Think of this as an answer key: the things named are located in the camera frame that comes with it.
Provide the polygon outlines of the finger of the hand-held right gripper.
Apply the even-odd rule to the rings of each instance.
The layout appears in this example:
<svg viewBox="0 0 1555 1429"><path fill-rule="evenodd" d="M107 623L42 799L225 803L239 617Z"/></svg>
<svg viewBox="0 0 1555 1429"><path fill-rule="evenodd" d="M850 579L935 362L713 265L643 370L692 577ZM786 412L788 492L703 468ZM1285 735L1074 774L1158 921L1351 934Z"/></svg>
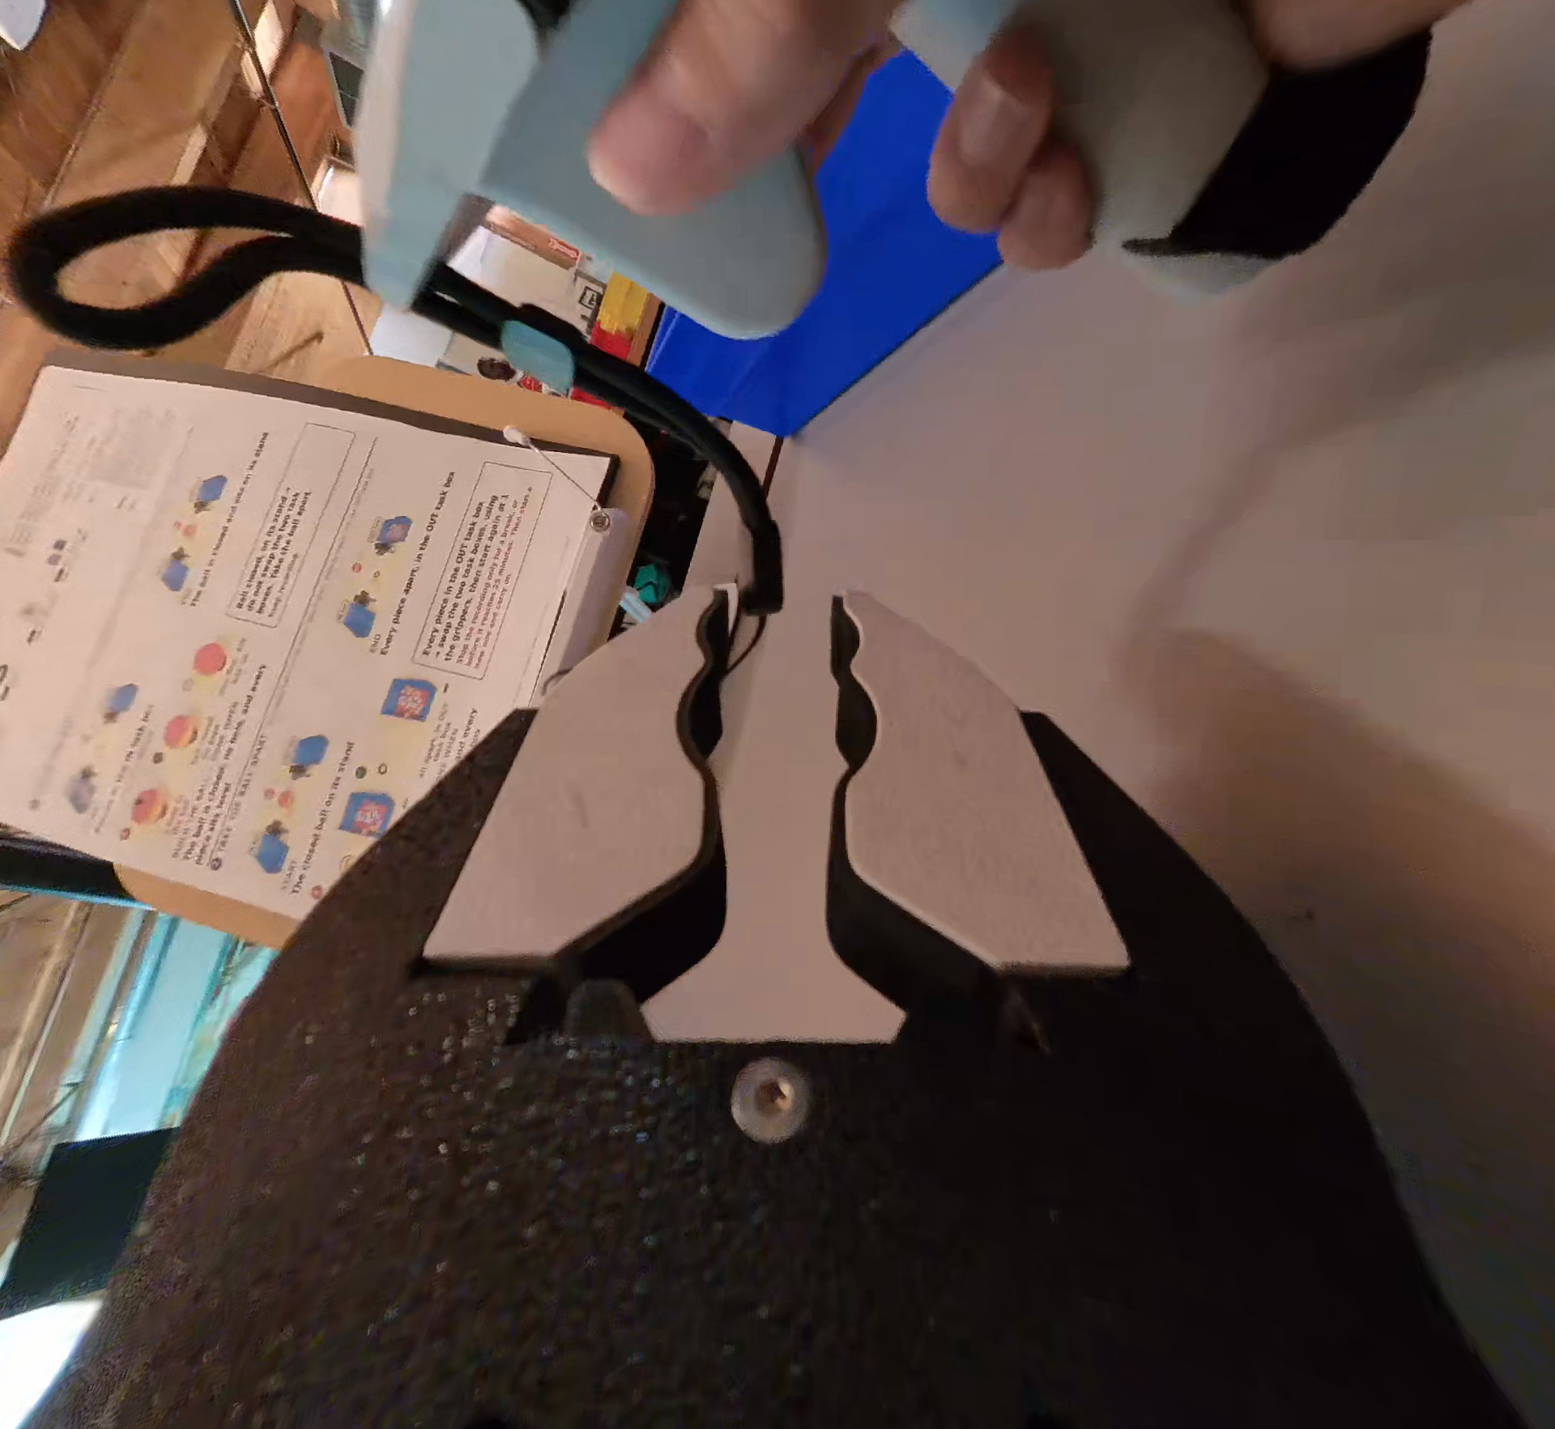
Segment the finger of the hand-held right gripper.
<svg viewBox="0 0 1555 1429"><path fill-rule="evenodd" d="M633 215L585 147L678 0L392 0L357 105L367 285L405 308L454 250L454 221L500 207L734 339L786 329L827 242L800 157L684 215Z"/></svg>

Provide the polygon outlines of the person's right hand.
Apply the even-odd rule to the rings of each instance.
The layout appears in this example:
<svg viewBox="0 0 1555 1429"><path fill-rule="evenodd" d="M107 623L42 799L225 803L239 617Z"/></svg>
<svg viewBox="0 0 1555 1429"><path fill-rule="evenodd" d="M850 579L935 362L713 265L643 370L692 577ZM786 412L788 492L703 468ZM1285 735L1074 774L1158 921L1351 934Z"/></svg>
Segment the person's right hand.
<svg viewBox="0 0 1555 1429"><path fill-rule="evenodd" d="M821 163L904 0L680 0L589 144L597 186L637 215L703 205L788 149ZM1380 51L1467 0L1233 0L1276 66ZM1090 248L1090 178L1057 132L1053 70L1028 26L982 49L926 174L935 215L993 234L1005 265L1063 269Z"/></svg>

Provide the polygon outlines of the yellow plastic bin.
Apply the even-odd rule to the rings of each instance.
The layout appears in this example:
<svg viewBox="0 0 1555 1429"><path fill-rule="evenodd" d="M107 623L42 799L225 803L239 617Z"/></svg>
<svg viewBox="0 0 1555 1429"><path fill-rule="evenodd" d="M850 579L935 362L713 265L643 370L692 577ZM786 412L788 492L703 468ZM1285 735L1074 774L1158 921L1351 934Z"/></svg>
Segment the yellow plastic bin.
<svg viewBox="0 0 1555 1429"><path fill-rule="evenodd" d="M662 300L620 271L604 283L593 325L591 348L632 368L645 370L662 321Z"/></svg>

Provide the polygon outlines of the blue plastic bin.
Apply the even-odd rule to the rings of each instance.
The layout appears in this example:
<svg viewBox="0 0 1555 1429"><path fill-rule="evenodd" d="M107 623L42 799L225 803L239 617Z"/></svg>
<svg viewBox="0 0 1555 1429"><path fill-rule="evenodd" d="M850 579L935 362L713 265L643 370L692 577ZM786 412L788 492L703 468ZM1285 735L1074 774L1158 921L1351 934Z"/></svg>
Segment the blue plastic bin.
<svg viewBox="0 0 1555 1429"><path fill-rule="evenodd" d="M993 273L995 242L947 229L926 200L947 105L912 55L885 60L813 178L827 271L806 312L750 343L666 312L649 374L709 418L786 439Z"/></svg>

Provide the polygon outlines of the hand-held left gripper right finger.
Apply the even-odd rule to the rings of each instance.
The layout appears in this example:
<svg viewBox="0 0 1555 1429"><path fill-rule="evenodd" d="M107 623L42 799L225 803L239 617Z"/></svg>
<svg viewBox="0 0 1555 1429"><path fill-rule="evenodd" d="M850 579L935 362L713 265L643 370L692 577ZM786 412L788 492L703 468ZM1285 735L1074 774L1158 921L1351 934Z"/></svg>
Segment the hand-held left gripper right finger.
<svg viewBox="0 0 1555 1429"><path fill-rule="evenodd" d="M1009 1012L1028 979L1115 977L1121 932L982 668L879 600L831 604L827 940L902 1012Z"/></svg>

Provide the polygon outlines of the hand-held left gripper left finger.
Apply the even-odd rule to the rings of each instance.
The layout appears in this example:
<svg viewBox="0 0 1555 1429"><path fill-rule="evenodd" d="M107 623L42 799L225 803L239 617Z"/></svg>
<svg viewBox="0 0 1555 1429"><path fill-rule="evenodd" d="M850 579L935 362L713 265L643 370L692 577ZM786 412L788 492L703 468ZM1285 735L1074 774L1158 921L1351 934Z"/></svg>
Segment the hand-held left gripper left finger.
<svg viewBox="0 0 1555 1429"><path fill-rule="evenodd" d="M649 1000L715 948L728 639L728 594L686 590L548 689L423 944L428 967Z"/></svg>

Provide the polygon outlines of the instruction board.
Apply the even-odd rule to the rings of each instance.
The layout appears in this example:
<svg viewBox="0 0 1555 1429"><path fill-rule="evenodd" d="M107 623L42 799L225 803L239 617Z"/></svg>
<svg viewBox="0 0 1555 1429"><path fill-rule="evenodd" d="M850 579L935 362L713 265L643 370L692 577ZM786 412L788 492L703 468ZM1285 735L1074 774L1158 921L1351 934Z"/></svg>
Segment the instruction board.
<svg viewBox="0 0 1555 1429"><path fill-rule="evenodd" d="M281 948L604 639L651 497L533 391L55 354L3 449L3 826Z"/></svg>

